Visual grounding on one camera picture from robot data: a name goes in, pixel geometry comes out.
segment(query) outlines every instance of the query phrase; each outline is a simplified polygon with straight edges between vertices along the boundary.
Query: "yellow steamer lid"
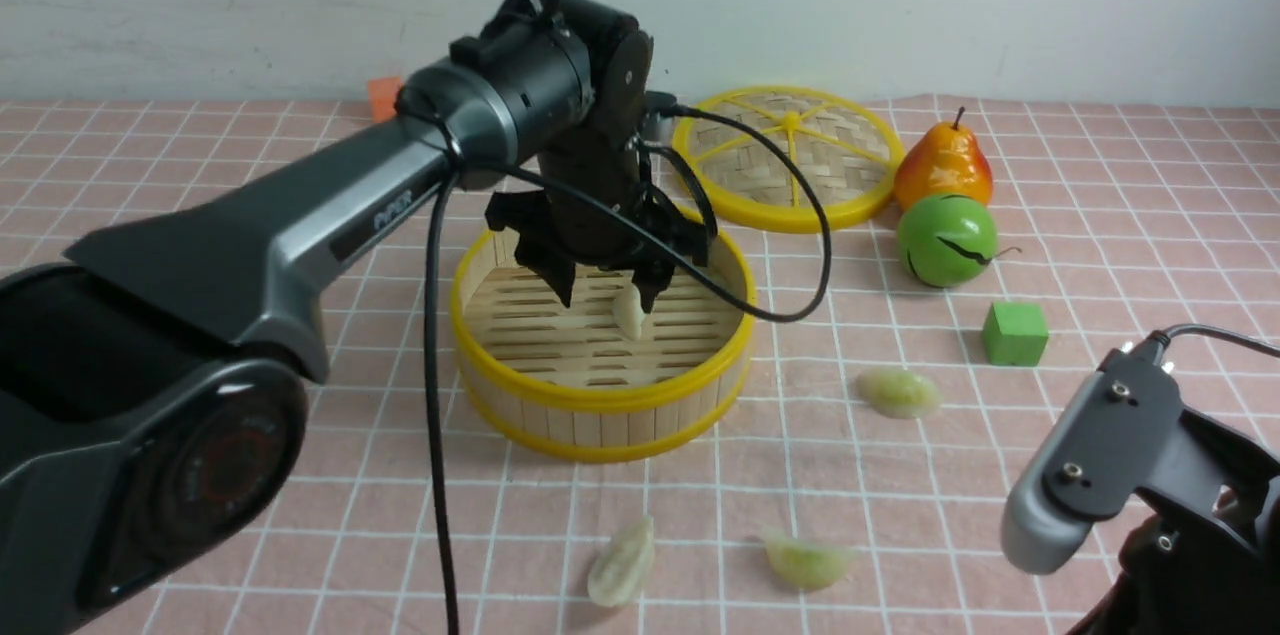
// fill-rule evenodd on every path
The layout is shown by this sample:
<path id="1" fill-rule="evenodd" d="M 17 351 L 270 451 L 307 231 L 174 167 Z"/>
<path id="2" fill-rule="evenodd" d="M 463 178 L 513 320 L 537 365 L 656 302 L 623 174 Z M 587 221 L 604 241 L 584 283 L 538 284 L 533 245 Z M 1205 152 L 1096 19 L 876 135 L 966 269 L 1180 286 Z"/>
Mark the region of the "yellow steamer lid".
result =
<path id="1" fill-rule="evenodd" d="M 785 84 L 718 93 L 698 106 L 773 140 L 818 193 L 832 230 L 872 219 L 892 198 L 902 142 L 867 108 Z M 698 174 L 718 216 L 774 233 L 820 230 L 804 189 L 750 134 L 685 117 L 672 147 Z"/>

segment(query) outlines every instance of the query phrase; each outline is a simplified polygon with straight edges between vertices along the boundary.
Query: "green apple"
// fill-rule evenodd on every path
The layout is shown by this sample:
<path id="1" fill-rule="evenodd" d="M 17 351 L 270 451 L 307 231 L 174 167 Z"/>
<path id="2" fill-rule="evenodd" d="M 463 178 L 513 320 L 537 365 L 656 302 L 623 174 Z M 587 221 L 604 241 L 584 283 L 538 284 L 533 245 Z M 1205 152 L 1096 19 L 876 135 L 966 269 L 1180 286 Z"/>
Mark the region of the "green apple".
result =
<path id="1" fill-rule="evenodd" d="M 933 288 L 951 288 L 982 275 L 1004 255 L 996 252 L 997 247 L 1000 236 L 991 211 L 968 196 L 920 198 L 897 224 L 902 268 Z"/>

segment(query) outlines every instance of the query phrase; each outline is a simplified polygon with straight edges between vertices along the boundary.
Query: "yellow rim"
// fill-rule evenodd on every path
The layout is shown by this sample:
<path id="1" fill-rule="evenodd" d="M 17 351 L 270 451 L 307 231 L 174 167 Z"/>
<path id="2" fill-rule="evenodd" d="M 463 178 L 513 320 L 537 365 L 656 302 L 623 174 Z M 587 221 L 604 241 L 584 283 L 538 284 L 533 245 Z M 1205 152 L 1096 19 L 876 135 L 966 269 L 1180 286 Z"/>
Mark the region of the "yellow rim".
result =
<path id="1" fill-rule="evenodd" d="M 809 88 L 790 87 L 790 84 L 759 84 L 759 87 L 740 88 L 737 91 L 718 93 L 718 96 L 705 99 L 705 101 L 699 102 L 698 106 L 700 110 L 709 110 L 709 108 L 718 105 L 718 102 L 732 101 L 732 99 L 748 96 L 749 93 L 800 93 L 800 96 L 822 99 L 822 105 L 810 108 L 810 110 L 800 114 L 801 123 L 804 123 L 804 120 L 810 115 L 815 114 L 815 111 L 823 110 L 823 108 L 846 108 L 846 110 L 855 111 L 856 114 L 864 117 L 868 123 L 870 123 L 877 132 L 882 134 L 884 142 L 888 143 L 890 157 L 887 163 L 883 163 L 882 157 L 869 156 L 870 154 L 864 152 L 850 143 L 838 142 L 836 140 L 836 146 L 849 149 L 850 152 L 861 157 L 869 157 L 872 161 L 883 163 L 888 169 L 888 174 L 883 181 L 881 181 L 879 184 L 876 186 L 876 188 L 869 189 L 869 192 L 861 195 L 860 197 L 850 198 L 850 201 L 841 202 L 838 205 L 824 206 L 823 210 L 827 211 L 827 221 L 831 224 L 832 230 L 850 228 L 851 225 L 860 224 L 860 221 L 870 220 L 876 216 L 876 214 L 878 214 L 878 211 L 882 210 L 883 206 L 888 205 L 888 201 L 893 196 L 892 174 L 897 170 L 902 157 L 906 157 L 906 151 L 902 147 L 902 141 L 897 137 L 897 133 L 895 133 L 893 129 L 881 119 L 881 117 L 867 110 L 867 108 L 858 105 L 858 102 L 850 102 L 846 99 L 833 96 L 832 93 L 824 93 Z M 772 111 L 762 110 L 762 108 L 754 108 L 750 102 L 733 102 L 733 105 L 759 111 L 760 115 L 768 117 L 772 120 L 778 120 L 778 117 L 772 114 Z M 691 156 L 689 152 L 689 134 L 692 125 L 692 119 L 682 117 L 680 124 L 676 125 L 676 131 L 672 134 L 672 147 L 675 147 L 676 152 L 678 152 L 681 157 L 685 157 L 685 161 L 689 163 L 690 166 L 694 166 L 695 173 L 699 174 L 699 181 L 703 184 L 703 188 L 707 189 L 707 197 L 710 198 L 716 215 L 758 230 L 773 230 L 774 233 L 791 234 L 818 233 L 818 219 L 814 216 L 813 207 L 809 206 L 808 198 L 804 197 L 803 189 L 799 188 L 799 184 L 794 178 L 792 192 L 796 196 L 796 202 L 803 205 L 791 207 L 764 205 L 763 202 L 756 202 L 754 198 L 745 198 L 731 192 L 731 189 L 724 189 L 717 183 L 712 183 L 712 181 L 701 178 L 700 160 L 719 151 L 719 149 L 728 147 L 732 142 L 737 142 L 737 140 L 731 140 L 730 143 L 722 143 L 719 147 L 713 149 L 713 151 L 708 151 L 707 154 Z M 764 133 L 768 134 L 771 131 L 777 131 L 781 125 L 782 124 L 780 122 L 777 128 L 768 128 Z M 801 128 L 797 132 L 809 134 L 809 137 L 820 134 L 814 133 L 808 128 Z M 831 142 L 829 138 L 819 137 L 819 140 Z M 787 142 L 790 146 L 788 155 L 794 157 L 795 143 L 791 132 L 787 133 Z"/>
<path id="2" fill-rule="evenodd" d="M 716 410 L 708 412 L 707 415 L 700 417 L 698 422 L 694 422 L 689 428 L 685 428 L 684 430 L 675 433 L 672 435 L 667 435 L 666 438 L 659 438 L 653 443 L 645 443 L 643 446 L 613 447 L 613 448 L 588 448 L 581 446 L 567 446 L 564 443 L 558 443 L 548 438 L 531 435 L 529 433 L 525 433 L 525 430 L 512 428 L 511 424 L 508 424 L 506 420 L 498 417 L 498 414 L 495 414 L 493 408 L 489 407 L 489 403 L 484 402 L 475 394 L 475 390 L 472 390 L 471 385 L 466 383 L 466 379 L 463 379 L 463 389 L 466 389 L 467 399 L 471 401 L 472 407 L 476 408 L 476 412 L 480 414 L 480 417 L 484 417 L 485 422 L 493 425 L 494 430 L 498 430 L 499 434 L 502 434 L 508 440 L 518 446 L 524 446 L 531 451 L 536 451 L 544 454 L 549 454 L 552 457 L 558 457 L 568 461 L 594 462 L 594 463 L 627 462 L 632 460 L 644 460 L 648 457 L 673 451 L 680 446 L 684 446 L 685 443 L 690 442 L 691 439 L 701 435 L 703 433 L 710 430 L 712 425 L 716 425 L 716 422 L 719 421 L 719 419 L 723 417 L 726 412 L 728 412 L 728 408 L 733 407 L 733 403 L 737 401 L 737 396 L 741 392 L 742 385 L 746 384 L 746 376 L 749 371 L 750 371 L 749 367 L 744 367 L 742 374 L 737 379 L 737 383 L 733 384 L 733 389 L 730 390 L 730 393 L 724 397 L 724 401 L 718 403 L 718 406 L 716 406 Z"/>
<path id="3" fill-rule="evenodd" d="M 698 220 L 696 213 L 686 207 L 681 207 L 681 211 Z M 471 248 L 467 248 L 466 255 L 462 256 L 462 262 L 458 262 L 458 269 L 453 278 L 453 288 L 449 294 L 449 320 L 453 324 L 453 335 L 458 343 L 460 356 L 466 357 L 481 375 L 488 376 L 495 385 L 521 399 L 545 407 L 579 412 L 620 414 L 657 408 L 676 402 L 686 394 L 695 393 L 710 384 L 744 356 L 751 342 L 755 319 L 744 314 L 737 329 L 733 330 L 728 342 L 714 356 L 686 373 L 672 376 L 671 380 L 644 385 L 643 388 L 582 390 L 536 380 L 534 376 L 517 373 L 503 365 L 503 362 L 498 362 L 497 358 L 480 347 L 480 343 L 471 335 L 462 312 L 462 274 L 471 268 L 471 261 L 492 237 L 492 230 L 484 230 Z M 755 279 L 751 277 L 751 268 L 748 265 L 746 257 L 742 255 L 741 248 L 737 247 L 737 243 L 723 230 L 719 233 L 719 239 L 722 239 L 724 247 L 733 256 L 735 265 L 742 271 L 746 302 L 755 306 Z"/>

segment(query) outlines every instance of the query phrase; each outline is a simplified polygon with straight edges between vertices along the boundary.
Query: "green block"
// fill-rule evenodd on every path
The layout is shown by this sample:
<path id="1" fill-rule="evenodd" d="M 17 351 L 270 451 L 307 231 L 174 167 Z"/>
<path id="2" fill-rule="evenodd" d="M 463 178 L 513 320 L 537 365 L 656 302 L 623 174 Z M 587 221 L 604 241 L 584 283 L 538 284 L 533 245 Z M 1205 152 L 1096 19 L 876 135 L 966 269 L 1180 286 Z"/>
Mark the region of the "green block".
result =
<path id="1" fill-rule="evenodd" d="M 1038 303 L 991 303 L 982 326 L 982 343 L 992 365 L 1034 367 L 1048 344 L 1044 314 Z"/>

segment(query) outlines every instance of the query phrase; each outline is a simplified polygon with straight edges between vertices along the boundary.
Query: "orange object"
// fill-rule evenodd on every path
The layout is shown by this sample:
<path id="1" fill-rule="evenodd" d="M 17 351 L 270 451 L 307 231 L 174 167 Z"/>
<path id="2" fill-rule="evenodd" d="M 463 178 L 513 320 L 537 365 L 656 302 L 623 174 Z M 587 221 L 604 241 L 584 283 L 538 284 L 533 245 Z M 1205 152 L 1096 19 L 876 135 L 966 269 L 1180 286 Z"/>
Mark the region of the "orange object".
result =
<path id="1" fill-rule="evenodd" d="M 396 117 L 396 97 L 404 82 L 393 76 L 392 78 L 375 78 L 366 83 L 369 91 L 369 106 L 374 111 L 374 123 L 385 123 Z"/>
<path id="2" fill-rule="evenodd" d="M 933 125 L 902 157 L 893 175 L 893 198 L 902 211 L 937 193 L 960 193 L 991 204 L 991 165 L 973 131 L 960 124 L 960 117 L 964 108 L 955 122 Z"/>

